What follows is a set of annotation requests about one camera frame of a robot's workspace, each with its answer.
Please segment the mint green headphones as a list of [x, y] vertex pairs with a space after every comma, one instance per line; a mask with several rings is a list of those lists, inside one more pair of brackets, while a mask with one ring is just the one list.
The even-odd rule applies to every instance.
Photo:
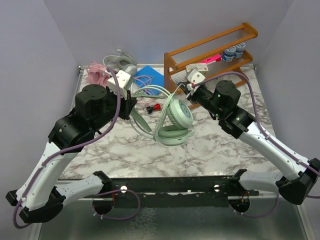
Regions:
[[185, 143], [194, 135], [193, 114], [189, 107], [180, 99], [176, 98], [175, 92], [170, 93], [164, 87], [147, 85], [140, 88], [132, 95], [135, 98], [159, 98], [158, 95], [142, 94], [145, 90], [157, 90], [162, 93], [161, 98], [166, 98], [160, 116], [152, 130], [144, 118], [132, 109], [129, 119], [131, 127], [141, 136], [159, 142], [165, 146], [178, 146]]

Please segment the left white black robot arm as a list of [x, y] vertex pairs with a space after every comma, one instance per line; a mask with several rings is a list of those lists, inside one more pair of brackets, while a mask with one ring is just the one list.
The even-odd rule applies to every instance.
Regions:
[[117, 190], [112, 180], [96, 171], [87, 178], [57, 186], [56, 183], [67, 165], [84, 146], [97, 141], [95, 134], [110, 124], [100, 137], [114, 127], [117, 118], [129, 119], [137, 103], [129, 90], [117, 93], [108, 87], [90, 84], [75, 96], [75, 107], [60, 118], [48, 136], [44, 152], [29, 176], [18, 190], [6, 194], [15, 207], [13, 225], [17, 229], [20, 218], [25, 227], [33, 223], [46, 223], [55, 218], [66, 205], [88, 196], [113, 197]]

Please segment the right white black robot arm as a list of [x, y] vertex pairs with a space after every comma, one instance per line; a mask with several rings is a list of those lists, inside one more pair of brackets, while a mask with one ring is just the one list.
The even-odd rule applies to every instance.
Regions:
[[277, 172], [238, 170], [229, 189], [240, 196], [256, 190], [280, 194], [288, 202], [301, 205], [320, 173], [320, 161], [308, 159], [270, 134], [249, 112], [238, 106], [241, 93], [230, 80], [221, 80], [211, 92], [206, 86], [187, 81], [183, 88], [191, 103], [206, 109], [224, 132], [248, 144], [277, 169]]

